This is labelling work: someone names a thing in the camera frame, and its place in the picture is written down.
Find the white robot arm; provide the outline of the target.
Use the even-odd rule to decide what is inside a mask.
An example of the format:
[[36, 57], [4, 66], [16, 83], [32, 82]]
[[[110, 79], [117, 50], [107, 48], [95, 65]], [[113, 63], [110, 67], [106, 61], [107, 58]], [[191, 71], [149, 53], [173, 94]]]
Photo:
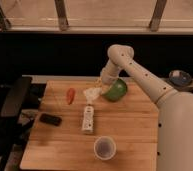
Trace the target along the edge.
[[180, 92], [134, 59], [127, 45], [111, 45], [100, 77], [112, 85], [122, 70], [159, 109], [156, 171], [193, 171], [193, 94]]

